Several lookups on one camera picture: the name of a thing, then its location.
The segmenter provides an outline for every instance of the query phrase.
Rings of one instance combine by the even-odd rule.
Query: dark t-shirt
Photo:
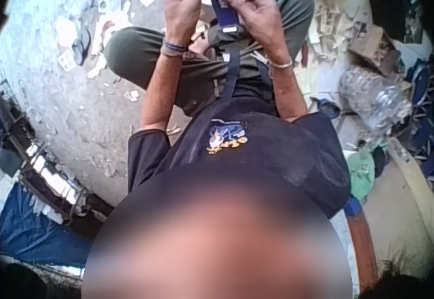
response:
[[[283,176],[327,217],[349,198],[347,163],[330,119],[321,113],[289,123],[261,100],[220,100],[202,110],[172,147],[156,129],[134,134],[128,147],[129,192],[179,165],[235,161]]]

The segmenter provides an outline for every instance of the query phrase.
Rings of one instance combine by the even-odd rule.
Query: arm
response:
[[[274,0],[226,0],[235,9],[250,32],[264,48],[272,63],[290,62],[279,8]],[[282,119],[293,121],[308,113],[292,66],[271,66],[277,111]]]
[[[167,129],[181,66],[182,58],[160,55],[142,107],[142,129]]]
[[[166,40],[187,46],[195,33],[201,0],[165,0]],[[175,103],[182,67],[182,53],[167,51],[163,46],[142,107],[142,129],[165,131]]]
[[[269,60],[276,64],[290,62],[290,54],[285,42],[275,50],[266,50]],[[271,67],[273,74],[273,89],[276,98],[277,112],[282,119],[293,121],[308,113],[306,102],[297,83],[292,66],[287,68]]]

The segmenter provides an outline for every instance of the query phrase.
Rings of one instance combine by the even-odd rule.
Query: green cloth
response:
[[[367,149],[362,149],[351,155],[347,163],[351,175],[351,194],[359,201],[364,201],[374,186],[374,159]]]

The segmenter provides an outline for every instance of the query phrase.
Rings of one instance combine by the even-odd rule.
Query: apron strap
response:
[[[270,74],[269,74],[269,67],[262,63],[260,60],[255,59],[256,61],[256,66],[258,67],[259,73],[260,73],[260,78],[262,80],[262,82],[264,82],[267,85],[273,85],[273,83],[271,82],[270,79]]]
[[[238,80],[239,72],[239,51],[237,49],[232,49],[231,57],[229,59],[228,73],[226,74],[226,83],[224,84],[224,89],[222,93],[223,99],[232,98],[233,92],[235,91],[235,85]]]

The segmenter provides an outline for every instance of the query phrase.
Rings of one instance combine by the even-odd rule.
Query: right hand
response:
[[[274,0],[225,1],[243,18],[249,33],[263,46],[266,53],[274,54],[280,49],[278,57],[289,58],[280,11]]]

